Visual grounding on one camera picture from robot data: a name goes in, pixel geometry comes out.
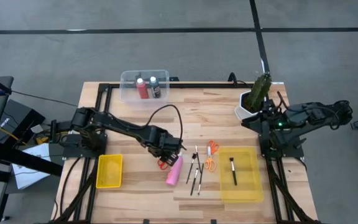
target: orange scissors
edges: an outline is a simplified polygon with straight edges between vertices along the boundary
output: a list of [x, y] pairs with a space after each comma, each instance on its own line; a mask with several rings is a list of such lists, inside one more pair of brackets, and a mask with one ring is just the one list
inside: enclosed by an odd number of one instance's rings
[[160, 167], [161, 170], [165, 170], [168, 168], [168, 164], [166, 162], [162, 162], [161, 160], [157, 161], [158, 166]]
[[216, 164], [212, 160], [211, 146], [208, 145], [206, 152], [207, 152], [208, 157], [206, 158], [206, 161], [204, 162], [204, 167], [205, 167], [205, 169], [208, 169], [210, 172], [213, 172], [216, 168]]
[[206, 146], [211, 147], [211, 155], [215, 154], [215, 152], [219, 149], [219, 145], [216, 144], [213, 140], [210, 140]]

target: pink object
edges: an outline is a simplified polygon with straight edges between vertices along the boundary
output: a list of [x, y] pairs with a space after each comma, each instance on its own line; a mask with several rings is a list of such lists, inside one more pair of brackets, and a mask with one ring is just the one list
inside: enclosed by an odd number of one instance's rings
[[171, 168], [171, 171], [168, 173], [167, 181], [165, 181], [165, 183], [171, 186], [175, 186], [178, 183], [181, 166], [183, 165], [183, 157], [181, 152], [179, 153], [178, 157], [178, 160], [175, 162]]

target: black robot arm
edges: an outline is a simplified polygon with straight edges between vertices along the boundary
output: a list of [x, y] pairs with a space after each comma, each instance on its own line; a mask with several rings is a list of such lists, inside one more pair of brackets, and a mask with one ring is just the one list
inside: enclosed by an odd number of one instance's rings
[[178, 159], [177, 155], [182, 140], [173, 137], [167, 130], [154, 125], [138, 126], [123, 121], [111, 113], [99, 112], [94, 108], [78, 108], [71, 121], [71, 128], [82, 136], [82, 144], [88, 148], [99, 147], [99, 129], [107, 129], [135, 138], [141, 146], [147, 147], [154, 156], [172, 166]]
[[346, 100], [331, 105], [311, 102], [287, 106], [279, 92], [278, 95], [278, 106], [267, 100], [257, 116], [242, 120], [243, 126], [260, 134], [262, 153], [270, 157], [303, 157], [303, 151], [298, 149], [306, 139], [300, 139], [301, 135], [324, 126], [335, 130], [352, 119], [353, 110]]

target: yellow plastic bin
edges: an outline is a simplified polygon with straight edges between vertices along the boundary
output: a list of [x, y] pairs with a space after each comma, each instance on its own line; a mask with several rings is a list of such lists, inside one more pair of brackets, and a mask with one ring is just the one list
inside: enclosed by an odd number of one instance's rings
[[[234, 158], [237, 185], [234, 185], [230, 157]], [[219, 169], [221, 197], [224, 203], [262, 202], [264, 200], [254, 147], [221, 147]]]
[[99, 156], [97, 189], [117, 188], [122, 182], [122, 155]]

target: gray floor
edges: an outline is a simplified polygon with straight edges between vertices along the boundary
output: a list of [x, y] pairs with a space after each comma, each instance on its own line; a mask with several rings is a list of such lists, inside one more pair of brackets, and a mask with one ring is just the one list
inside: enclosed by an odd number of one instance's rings
[[[262, 27], [358, 27], [358, 1], [256, 0]], [[0, 29], [252, 27], [248, 1], [0, 0]], [[358, 119], [358, 32], [264, 34], [274, 81], [291, 103], [346, 99]], [[125, 70], [163, 68], [181, 80], [242, 80], [261, 74], [253, 33], [0, 35], [0, 76], [13, 89], [77, 103], [84, 81], [118, 81]], [[73, 108], [12, 95], [47, 119]], [[345, 126], [309, 133], [304, 149], [319, 219], [358, 223], [358, 132]], [[46, 222], [57, 182], [11, 195], [6, 223]]]

